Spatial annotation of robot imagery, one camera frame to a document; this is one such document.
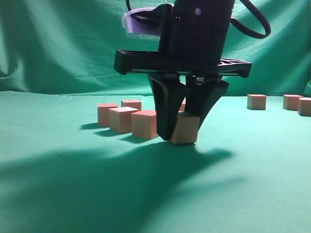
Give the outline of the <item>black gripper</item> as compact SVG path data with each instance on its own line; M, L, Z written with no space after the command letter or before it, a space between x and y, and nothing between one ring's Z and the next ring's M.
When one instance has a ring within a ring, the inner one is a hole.
M156 132L163 140L170 140L185 97L185 112L200 118L200 129L229 88L222 77L202 81L203 78L186 76L184 85L179 75L173 73L249 76L250 62L222 57L233 7L232 0L178 0L132 14L138 22L161 29L159 47L157 51L118 50L114 69L122 75L169 73L148 74L155 102Z

